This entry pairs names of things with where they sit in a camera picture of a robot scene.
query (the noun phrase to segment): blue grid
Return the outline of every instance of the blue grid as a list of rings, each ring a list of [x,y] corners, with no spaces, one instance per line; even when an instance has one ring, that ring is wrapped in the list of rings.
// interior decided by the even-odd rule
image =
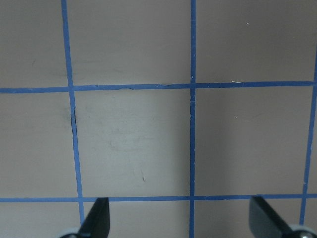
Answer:
[[[305,221],[306,201],[309,198],[317,198],[317,193],[308,193],[309,172],[312,154],[312,142],[314,137],[314,124],[317,104],[317,54],[315,61],[315,74],[313,81],[272,81],[272,82],[241,82],[241,83],[196,83],[196,0],[191,0],[191,80],[184,84],[126,84],[126,85],[83,85],[75,86],[72,79],[72,65],[69,44],[67,0],[61,0],[63,35],[65,47],[65,59],[68,86],[46,88],[0,88],[0,93],[57,93],[68,92],[70,98],[71,127],[73,133],[74,164],[77,181],[77,197],[43,197],[43,198],[0,198],[0,202],[77,202],[79,206],[80,221],[84,221],[84,202],[94,202],[95,197],[83,197],[80,160],[78,151],[77,126],[75,118],[75,92],[98,90],[154,90],[154,89],[190,89],[190,194],[189,196],[155,196],[155,197],[111,197],[111,202],[122,201],[189,201],[189,238],[194,237],[195,201],[215,200],[248,200],[253,194],[224,195],[224,196],[196,196],[195,195],[195,106],[196,89],[201,88],[251,88],[251,87],[312,87],[312,103],[307,142],[306,163],[304,172],[303,192],[299,194],[261,194],[266,199],[301,199],[301,213],[299,223]]]

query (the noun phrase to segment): screw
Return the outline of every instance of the screw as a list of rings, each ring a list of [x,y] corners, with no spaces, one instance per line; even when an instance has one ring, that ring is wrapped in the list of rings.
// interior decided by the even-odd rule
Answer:
[[[309,232],[301,232],[299,234],[299,237],[300,238],[314,238],[313,235],[311,233],[309,233]]]

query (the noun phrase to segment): gray floor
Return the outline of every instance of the gray floor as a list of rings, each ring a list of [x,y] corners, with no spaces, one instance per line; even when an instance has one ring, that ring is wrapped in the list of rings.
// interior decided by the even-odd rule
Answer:
[[[190,83],[189,0],[67,4],[74,85]],[[0,3],[1,89],[68,86],[61,14],[58,0]],[[314,0],[197,0],[197,82],[313,81],[316,22]],[[312,88],[197,89],[195,195],[301,196]],[[189,196],[190,89],[75,98],[85,198]],[[0,111],[0,237],[80,226],[77,202],[23,202],[77,198],[68,92],[2,93]],[[314,138],[312,196],[316,147]],[[300,197],[268,201],[298,223]],[[189,234],[188,200],[114,201],[110,212],[110,238]],[[310,198],[305,224],[315,230],[316,213]],[[194,234],[251,238],[247,199],[196,201]]]

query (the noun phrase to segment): vertical blue line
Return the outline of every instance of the vertical blue line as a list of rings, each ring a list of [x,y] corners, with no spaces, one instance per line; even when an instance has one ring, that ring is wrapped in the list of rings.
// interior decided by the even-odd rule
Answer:
[[[191,0],[190,11],[190,83],[196,83],[196,0]],[[196,88],[190,89],[190,201],[189,201],[189,238],[194,238],[195,229],[195,114]]]
[[[71,56],[70,56],[66,0],[61,0],[61,10],[62,10],[62,18],[63,18],[63,34],[64,34],[67,81],[68,81],[68,87],[69,87],[71,128],[73,132],[73,150],[74,150],[74,164],[75,164],[75,174],[76,174],[76,183],[77,183],[78,207],[79,207],[80,222],[83,223],[85,220],[85,214],[84,214],[83,191],[82,191],[81,174],[80,174],[80,161],[79,161],[77,125],[76,125],[76,114],[75,114],[76,102],[75,102],[73,72],[72,72]]]
[[[315,58],[314,82],[317,82],[317,52],[316,52],[316,58]],[[307,142],[307,150],[306,150],[303,197],[302,197],[301,213],[300,213],[300,219],[299,219],[300,225],[303,225],[304,221],[305,221],[307,190],[308,190],[308,182],[309,182],[311,157],[312,157],[312,145],[313,145],[313,139],[314,139],[314,125],[315,125],[315,115],[316,115],[316,97],[317,97],[317,87],[314,85],[313,86],[313,94],[312,94],[311,115],[310,115],[310,122],[309,122],[308,142]]]

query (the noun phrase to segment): black object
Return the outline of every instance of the black object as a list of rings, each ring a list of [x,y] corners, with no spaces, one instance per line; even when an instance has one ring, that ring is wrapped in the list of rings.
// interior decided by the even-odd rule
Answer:
[[[317,238],[305,227],[293,230],[260,196],[250,199],[249,226],[255,238]]]
[[[61,238],[107,238],[110,231],[109,199],[97,198],[78,233]]]

